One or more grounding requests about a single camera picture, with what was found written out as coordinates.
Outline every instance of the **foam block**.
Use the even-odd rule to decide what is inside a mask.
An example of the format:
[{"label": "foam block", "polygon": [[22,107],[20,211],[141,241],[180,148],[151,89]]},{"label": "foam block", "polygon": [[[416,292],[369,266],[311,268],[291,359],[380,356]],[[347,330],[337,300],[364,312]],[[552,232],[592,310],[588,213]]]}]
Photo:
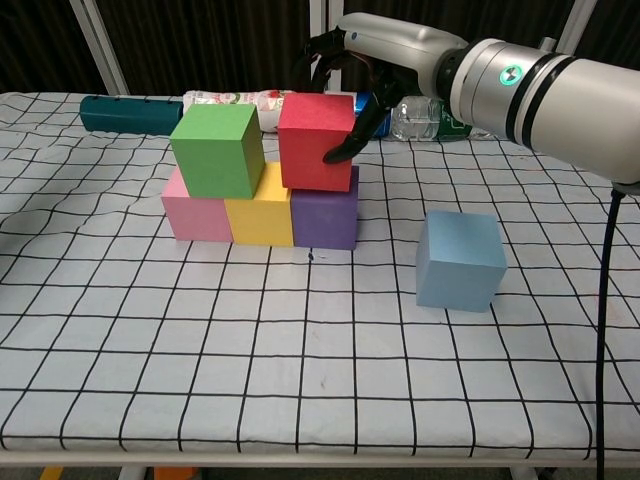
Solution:
[{"label": "foam block", "polygon": [[354,119],[350,96],[288,94],[278,123],[283,185],[301,190],[349,191],[351,160],[328,165],[322,158],[342,143]]},{"label": "foam block", "polygon": [[233,241],[224,200],[189,197],[179,168],[162,192],[162,203],[176,240]]},{"label": "foam block", "polygon": [[291,194],[293,243],[296,247],[356,248],[358,167],[351,167],[348,192],[294,190]]},{"label": "foam block", "polygon": [[416,301],[484,312],[507,271],[493,215],[430,211],[416,255]]},{"label": "foam block", "polygon": [[253,197],[264,168],[255,105],[192,105],[170,139],[190,196]]},{"label": "foam block", "polygon": [[280,163],[267,163],[253,200],[224,201],[236,243],[293,246],[291,192],[282,186]]}]

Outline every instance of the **light blue cube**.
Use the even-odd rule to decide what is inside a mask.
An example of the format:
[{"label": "light blue cube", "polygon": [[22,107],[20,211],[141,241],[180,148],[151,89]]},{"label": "light blue cube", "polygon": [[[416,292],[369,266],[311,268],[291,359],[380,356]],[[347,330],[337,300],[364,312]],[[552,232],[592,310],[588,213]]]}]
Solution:
[{"label": "light blue cube", "polygon": [[416,303],[485,312],[507,271],[493,215],[427,213],[416,255]]}]

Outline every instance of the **table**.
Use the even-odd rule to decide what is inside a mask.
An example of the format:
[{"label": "table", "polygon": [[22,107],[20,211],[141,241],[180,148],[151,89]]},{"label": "table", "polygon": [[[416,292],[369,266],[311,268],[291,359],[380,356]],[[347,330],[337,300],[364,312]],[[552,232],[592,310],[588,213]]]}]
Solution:
[{"label": "table", "polygon": [[[593,461],[606,181],[506,141],[375,140],[354,252],[176,242],[167,138],[89,133],[82,97],[0,97],[0,462]],[[509,270],[488,313],[416,307],[430,209],[498,216]],[[610,464],[640,463],[639,268],[629,198]]]}]

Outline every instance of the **red cube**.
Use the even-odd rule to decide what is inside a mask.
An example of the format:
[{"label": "red cube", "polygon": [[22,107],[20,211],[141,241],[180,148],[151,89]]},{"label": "red cube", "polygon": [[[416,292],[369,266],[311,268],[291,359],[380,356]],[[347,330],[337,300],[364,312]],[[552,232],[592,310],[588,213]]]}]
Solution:
[{"label": "red cube", "polygon": [[351,160],[322,161],[353,128],[353,97],[289,93],[278,122],[282,184],[291,189],[348,192]]}]

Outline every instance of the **wire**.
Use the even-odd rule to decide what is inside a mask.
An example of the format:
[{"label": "wire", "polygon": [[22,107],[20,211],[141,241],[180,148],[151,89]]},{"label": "wire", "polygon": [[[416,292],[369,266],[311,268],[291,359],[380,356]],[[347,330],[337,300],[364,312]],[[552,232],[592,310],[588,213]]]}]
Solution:
[{"label": "wire", "polygon": [[611,191],[611,206],[607,219],[607,229],[604,233],[602,246],[602,262],[600,263],[600,288],[598,292],[598,340],[596,343],[596,478],[604,480],[604,354],[605,333],[607,327],[607,295],[609,290],[609,260],[613,234],[616,230],[616,220],[620,202],[624,193],[613,189]]}]

